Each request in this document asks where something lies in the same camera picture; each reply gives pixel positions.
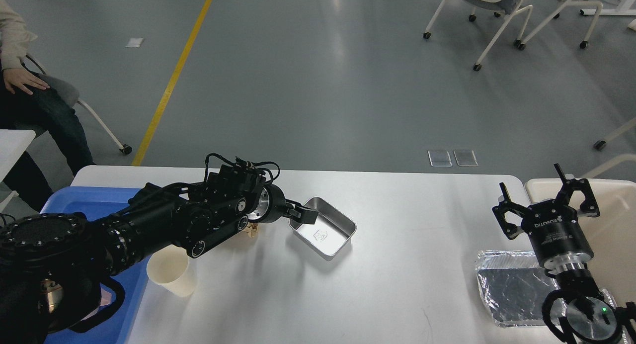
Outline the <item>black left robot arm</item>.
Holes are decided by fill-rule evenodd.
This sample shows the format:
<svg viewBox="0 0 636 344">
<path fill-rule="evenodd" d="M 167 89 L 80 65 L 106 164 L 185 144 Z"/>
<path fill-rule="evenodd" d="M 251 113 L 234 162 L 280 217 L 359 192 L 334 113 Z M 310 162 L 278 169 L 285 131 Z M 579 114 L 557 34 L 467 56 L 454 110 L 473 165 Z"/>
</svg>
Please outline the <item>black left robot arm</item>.
<svg viewBox="0 0 636 344">
<path fill-rule="evenodd" d="M 62 330 L 84 333 L 125 301 L 115 276 L 168 245 L 198 258 L 248 224 L 281 217 L 313 224 L 318 211 L 287 199 L 271 162 L 229 161 L 218 172 L 163 187 L 147 183 L 118 212 L 39 213 L 1 228 L 1 342 L 41 344 Z"/>
</svg>

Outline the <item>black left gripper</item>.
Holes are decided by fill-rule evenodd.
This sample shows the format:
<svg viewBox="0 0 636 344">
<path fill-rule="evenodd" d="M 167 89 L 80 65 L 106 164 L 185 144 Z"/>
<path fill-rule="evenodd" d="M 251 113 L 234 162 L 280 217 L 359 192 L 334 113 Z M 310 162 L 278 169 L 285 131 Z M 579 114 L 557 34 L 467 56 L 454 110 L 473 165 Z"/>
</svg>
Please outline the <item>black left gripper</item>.
<svg viewBox="0 0 636 344">
<path fill-rule="evenodd" d="M 256 208 L 247 215 L 250 223 L 273 223 L 286 217 L 300 224 L 315 224 L 318 211 L 297 201 L 286 200 L 282 190 L 275 184 L 264 186 Z"/>
</svg>

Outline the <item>person's hand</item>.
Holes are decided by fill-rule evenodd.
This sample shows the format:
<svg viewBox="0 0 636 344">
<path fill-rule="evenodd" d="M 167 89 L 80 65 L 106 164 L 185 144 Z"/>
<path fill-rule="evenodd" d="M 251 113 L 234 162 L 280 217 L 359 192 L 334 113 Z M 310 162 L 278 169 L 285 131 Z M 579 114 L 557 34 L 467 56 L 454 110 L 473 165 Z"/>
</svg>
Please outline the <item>person's hand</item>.
<svg viewBox="0 0 636 344">
<path fill-rule="evenodd" d="M 4 69 L 2 77 L 6 90 L 11 94 L 20 90 L 27 95 L 33 95 L 34 89 L 48 90 L 50 88 L 45 81 L 25 68 Z"/>
</svg>

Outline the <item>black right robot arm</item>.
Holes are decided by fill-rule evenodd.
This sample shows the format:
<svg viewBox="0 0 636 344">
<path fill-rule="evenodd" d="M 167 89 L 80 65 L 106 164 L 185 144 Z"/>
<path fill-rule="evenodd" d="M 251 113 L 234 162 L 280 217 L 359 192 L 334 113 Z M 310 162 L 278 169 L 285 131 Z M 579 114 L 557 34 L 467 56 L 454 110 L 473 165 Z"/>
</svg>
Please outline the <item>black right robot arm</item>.
<svg viewBox="0 0 636 344">
<path fill-rule="evenodd" d="M 566 344 L 617 344 L 624 333 L 635 339 L 635 303 L 612 306 L 598 287 L 588 263 L 594 252 L 580 217 L 597 218 L 600 209 L 588 179 L 568 178 L 554 165 L 561 188 L 554 198 L 523 206 L 500 183 L 492 211 L 505 236 L 527 234 L 538 265 L 557 288 L 544 299 L 541 314 L 550 332 Z"/>
</svg>

